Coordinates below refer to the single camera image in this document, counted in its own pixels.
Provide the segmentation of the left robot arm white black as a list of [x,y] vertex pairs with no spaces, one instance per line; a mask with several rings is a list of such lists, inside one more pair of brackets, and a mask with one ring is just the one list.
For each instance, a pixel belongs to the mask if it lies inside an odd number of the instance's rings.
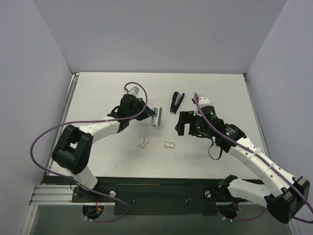
[[99,199],[101,190],[96,186],[97,178],[88,167],[92,145],[109,135],[122,132],[131,120],[142,121],[154,114],[142,98],[135,94],[125,94],[120,104],[101,122],[80,127],[67,125],[52,152],[52,159],[66,169],[79,185],[85,187],[84,197],[94,202]]

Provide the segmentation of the light blue white stapler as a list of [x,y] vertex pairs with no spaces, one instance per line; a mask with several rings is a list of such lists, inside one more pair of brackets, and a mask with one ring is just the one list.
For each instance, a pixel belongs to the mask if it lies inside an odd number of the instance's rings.
[[152,115],[151,125],[153,127],[160,126],[161,116],[162,116],[162,108],[161,107],[159,107],[159,108],[154,107],[153,112],[154,112],[154,114]]

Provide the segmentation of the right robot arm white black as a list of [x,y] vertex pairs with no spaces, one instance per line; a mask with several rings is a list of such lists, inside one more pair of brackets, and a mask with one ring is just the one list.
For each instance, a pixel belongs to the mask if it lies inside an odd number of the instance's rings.
[[254,202],[279,222],[289,223],[305,205],[310,182],[279,167],[242,130],[218,118],[213,106],[204,106],[201,111],[180,112],[175,126],[178,135],[184,135],[185,125],[189,124],[189,135],[210,139],[222,153],[239,160],[262,181],[255,184],[229,175],[218,185],[219,196],[223,200],[238,198]]

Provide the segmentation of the black stapler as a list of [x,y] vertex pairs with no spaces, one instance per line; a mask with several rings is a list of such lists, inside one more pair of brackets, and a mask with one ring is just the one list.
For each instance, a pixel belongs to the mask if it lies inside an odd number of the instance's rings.
[[184,96],[185,96],[185,93],[179,93],[179,92],[173,93],[171,107],[170,107],[171,113],[176,114],[176,112],[178,111],[178,108],[180,107],[184,99]]

